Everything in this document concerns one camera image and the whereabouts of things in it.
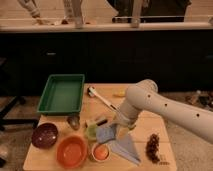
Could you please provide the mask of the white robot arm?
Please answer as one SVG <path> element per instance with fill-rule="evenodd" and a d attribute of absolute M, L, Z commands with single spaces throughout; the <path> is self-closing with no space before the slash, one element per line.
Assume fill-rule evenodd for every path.
<path fill-rule="evenodd" d="M 122 126 L 133 127 L 143 110 L 159 114 L 213 144 L 213 112 L 159 95 L 157 84 L 150 79 L 126 89 L 115 121 Z"/>

